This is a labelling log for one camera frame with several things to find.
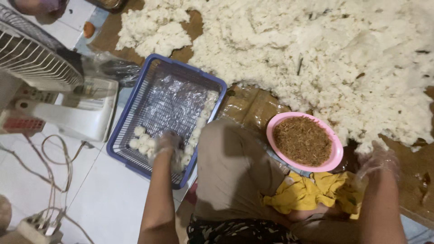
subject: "gloved hand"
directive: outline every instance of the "gloved hand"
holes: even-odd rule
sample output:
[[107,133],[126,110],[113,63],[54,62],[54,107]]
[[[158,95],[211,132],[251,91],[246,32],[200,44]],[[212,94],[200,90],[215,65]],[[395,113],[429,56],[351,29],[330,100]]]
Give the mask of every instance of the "gloved hand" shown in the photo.
[[183,151],[179,148],[181,137],[174,131],[162,131],[156,136],[155,142],[155,151],[149,158],[149,165],[154,165],[154,160],[159,153],[173,151],[171,158],[171,172],[181,173],[183,171],[181,166]]
[[357,178],[361,181],[363,177],[377,170],[389,170],[399,178],[399,161],[393,150],[384,150],[376,141],[372,142],[374,150],[369,155],[359,155],[360,170],[357,172]]

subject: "electrical cable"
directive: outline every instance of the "electrical cable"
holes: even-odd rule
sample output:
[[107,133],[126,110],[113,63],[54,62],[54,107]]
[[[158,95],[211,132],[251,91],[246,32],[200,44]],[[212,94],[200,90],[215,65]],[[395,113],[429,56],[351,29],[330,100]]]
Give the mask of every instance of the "electrical cable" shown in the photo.
[[[45,153],[44,150],[44,145],[45,142],[50,138],[50,137],[57,137],[59,138],[59,140],[62,143],[62,148],[63,148],[63,152],[64,152],[64,156],[65,156],[65,163],[59,163],[56,162],[54,160],[52,160],[50,157],[48,157],[48,155]],[[24,162],[21,160],[21,158],[14,152],[11,151],[7,148],[5,148],[3,145],[0,144],[0,150],[5,151],[7,153],[10,153],[11,155],[13,155],[19,162],[19,164],[26,169],[28,172],[30,172],[33,175],[36,175],[37,177],[39,177],[40,179],[42,179],[43,181],[45,181],[46,183],[51,185],[51,190],[50,190],[50,198],[49,198],[49,203],[48,203],[48,208],[42,210],[41,212],[39,212],[39,214],[43,214],[46,211],[46,218],[45,221],[50,222],[51,217],[53,216],[53,213],[55,210],[59,211],[59,214],[57,216],[57,218],[53,221],[53,224],[58,221],[59,223],[62,221],[62,216],[65,217],[66,219],[68,219],[71,223],[73,223],[74,225],[76,225],[82,232],[83,234],[86,236],[86,238],[91,242],[91,244],[94,244],[94,242],[92,241],[92,239],[89,237],[89,235],[86,233],[86,231],[77,223],[75,222],[71,217],[69,217],[68,215],[66,215],[66,199],[68,196],[68,191],[69,191],[69,187],[71,186],[71,181],[72,181],[72,161],[74,161],[77,156],[79,155],[79,153],[81,152],[81,149],[83,148],[83,146],[87,143],[87,142],[82,142],[79,149],[77,150],[76,154],[74,155],[74,158],[71,160],[71,158],[69,157],[68,154],[68,148],[66,146],[65,141],[58,135],[50,135],[48,137],[46,137],[44,139],[44,141],[41,144],[41,151],[42,154],[44,155],[44,157],[51,163],[56,164],[56,165],[66,165],[67,166],[67,172],[68,172],[68,179],[66,182],[66,186],[64,189],[60,188],[58,185],[56,185],[55,181],[54,181],[54,174],[53,171],[51,169],[51,167],[48,165],[48,163],[46,162],[46,160],[44,159],[44,157],[41,155],[41,153],[39,152],[39,150],[36,148],[36,146],[33,144],[33,142],[31,141],[31,139],[29,138],[28,135],[24,134],[24,137],[27,139],[27,142],[30,144],[30,146],[32,147],[32,149],[36,152],[36,154],[38,155],[38,157],[41,159],[42,163],[44,164],[44,166],[47,169],[48,172],[48,178],[42,176],[41,174],[31,170],[30,168],[28,168]],[[55,203],[56,203],[56,190],[58,190],[60,193],[65,193],[65,207],[64,208],[57,208],[55,207]]]
[[56,207],[50,207],[50,208],[46,208],[46,209],[42,210],[41,212],[39,212],[39,214],[43,213],[44,211],[49,211],[50,209],[59,211],[59,214],[62,214],[67,220],[69,220],[71,223],[76,225],[83,232],[83,234],[86,236],[86,238],[90,241],[91,244],[95,244],[92,241],[92,238],[90,238],[90,236],[87,234],[87,232],[83,229],[83,227],[81,227],[81,225],[79,225],[77,222],[75,222],[71,217],[66,215],[66,213],[64,213],[62,209],[56,208]]

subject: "plastic bag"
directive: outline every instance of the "plastic bag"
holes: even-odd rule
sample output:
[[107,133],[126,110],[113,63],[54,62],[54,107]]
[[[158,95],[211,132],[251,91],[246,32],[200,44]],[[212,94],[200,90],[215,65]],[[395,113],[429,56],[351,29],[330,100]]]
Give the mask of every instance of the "plastic bag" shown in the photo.
[[154,154],[148,159],[148,164],[153,167],[154,160],[161,152],[173,150],[171,158],[171,172],[172,174],[180,174],[184,167],[181,165],[181,158],[184,152],[180,149],[181,137],[174,131],[162,131],[156,137]]
[[393,150],[384,150],[376,141],[372,142],[374,150],[369,155],[360,155],[360,170],[357,172],[357,178],[361,181],[367,174],[377,170],[391,171],[395,179],[399,179],[399,160]]
[[120,59],[109,52],[94,52],[90,56],[83,56],[82,62],[85,75],[116,80],[120,87],[134,87],[141,71],[135,62]]

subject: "khaki pants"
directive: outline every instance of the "khaki pants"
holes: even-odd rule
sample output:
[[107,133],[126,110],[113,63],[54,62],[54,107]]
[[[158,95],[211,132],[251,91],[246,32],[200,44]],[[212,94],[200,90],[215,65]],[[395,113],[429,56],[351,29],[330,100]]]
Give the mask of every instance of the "khaki pants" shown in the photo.
[[358,243],[355,224],[328,220],[322,214],[292,224],[271,207],[261,206],[259,194],[274,195],[285,175],[255,138],[239,125],[213,121],[204,127],[199,142],[194,212],[197,218],[267,219],[286,226],[302,240]]

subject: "orange food item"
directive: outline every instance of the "orange food item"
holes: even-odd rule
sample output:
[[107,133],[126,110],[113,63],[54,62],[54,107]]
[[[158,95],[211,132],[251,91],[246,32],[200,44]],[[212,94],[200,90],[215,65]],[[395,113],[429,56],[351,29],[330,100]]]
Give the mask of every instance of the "orange food item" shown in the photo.
[[92,23],[86,21],[83,27],[84,37],[91,38],[93,36],[93,33],[95,33],[95,26]]

